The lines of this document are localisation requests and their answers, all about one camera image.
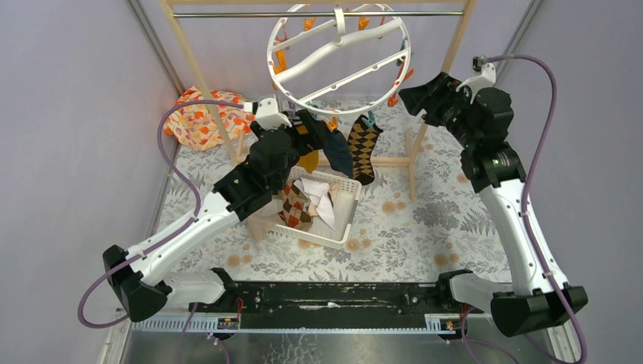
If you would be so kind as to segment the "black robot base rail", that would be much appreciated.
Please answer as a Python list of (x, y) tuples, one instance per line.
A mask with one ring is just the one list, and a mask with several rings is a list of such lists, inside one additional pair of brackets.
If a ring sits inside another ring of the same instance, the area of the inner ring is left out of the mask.
[(226, 318), (221, 330), (452, 334), (469, 309), (437, 283), (235, 281), (221, 268), (214, 273), (222, 296), (189, 308)]

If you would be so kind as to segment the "white sock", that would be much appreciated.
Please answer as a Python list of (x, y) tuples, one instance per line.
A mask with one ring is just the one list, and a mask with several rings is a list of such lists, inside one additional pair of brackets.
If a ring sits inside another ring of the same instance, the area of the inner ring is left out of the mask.
[(305, 197), (309, 204), (314, 206), (313, 216), (319, 217), (326, 226), (335, 230), (334, 205), (331, 201), (330, 185), (325, 182), (300, 178), (293, 182)]

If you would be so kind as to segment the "white round clip hanger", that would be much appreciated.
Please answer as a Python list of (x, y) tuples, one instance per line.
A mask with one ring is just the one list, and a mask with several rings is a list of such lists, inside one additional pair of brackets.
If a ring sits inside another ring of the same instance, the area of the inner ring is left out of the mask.
[[(387, 4), (355, 8), (335, 5), (314, 13), (308, 4), (294, 5), (275, 24), (266, 50), (272, 86), (299, 108), (324, 116), (368, 111), (392, 105), (414, 72), (409, 30)], [(373, 86), (367, 102), (352, 109), (321, 102), (359, 87)]]

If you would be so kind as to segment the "mustard yellow sock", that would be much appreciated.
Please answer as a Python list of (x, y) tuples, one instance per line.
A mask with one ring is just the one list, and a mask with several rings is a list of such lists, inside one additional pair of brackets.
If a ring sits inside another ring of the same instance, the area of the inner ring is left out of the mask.
[(313, 150), (308, 154), (301, 156), (299, 161), (296, 163), (298, 167), (303, 168), (308, 174), (311, 174), (318, 167), (318, 164), (318, 150)]

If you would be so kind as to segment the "navy blue patterned sock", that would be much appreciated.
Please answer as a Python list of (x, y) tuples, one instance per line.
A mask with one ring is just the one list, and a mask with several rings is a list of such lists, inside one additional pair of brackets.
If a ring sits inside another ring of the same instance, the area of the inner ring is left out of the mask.
[(334, 171), (353, 177), (353, 158), (346, 137), (339, 130), (324, 129), (325, 146), (323, 153)]

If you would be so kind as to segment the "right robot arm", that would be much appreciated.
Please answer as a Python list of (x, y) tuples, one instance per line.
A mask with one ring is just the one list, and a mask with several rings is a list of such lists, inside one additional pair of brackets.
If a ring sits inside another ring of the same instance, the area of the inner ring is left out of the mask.
[(410, 115), (445, 128), (462, 146), (463, 173), (491, 216), (510, 268), (505, 284), (466, 269), (440, 274), (434, 293), (438, 308), (480, 309), (507, 337), (568, 322), (588, 296), (560, 270), (525, 195), (527, 174), (507, 142), (514, 116), (510, 95), (494, 86), (472, 88), (444, 72), (398, 95)]

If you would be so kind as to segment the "brown yellow argyle sock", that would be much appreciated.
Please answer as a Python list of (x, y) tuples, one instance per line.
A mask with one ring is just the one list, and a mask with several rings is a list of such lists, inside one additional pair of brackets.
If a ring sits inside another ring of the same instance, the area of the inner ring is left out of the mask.
[(366, 186), (375, 180), (372, 153), (383, 130), (378, 125), (375, 129), (367, 128), (360, 116), (353, 123), (347, 142), (353, 158), (352, 179)]

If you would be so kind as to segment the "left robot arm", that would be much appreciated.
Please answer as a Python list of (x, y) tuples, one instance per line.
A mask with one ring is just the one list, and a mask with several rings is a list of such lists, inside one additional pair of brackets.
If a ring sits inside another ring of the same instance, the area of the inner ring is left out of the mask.
[(209, 304), (229, 310), (235, 284), (221, 268), (173, 273), (174, 266), (207, 238), (225, 232), (272, 201), (287, 185), (300, 157), (326, 144), (327, 126), (307, 110), (292, 127), (267, 130), (253, 122), (258, 139), (243, 162), (215, 183), (193, 214), (147, 241), (123, 249), (111, 246), (102, 258), (108, 282), (132, 322), (142, 322), (171, 306)]

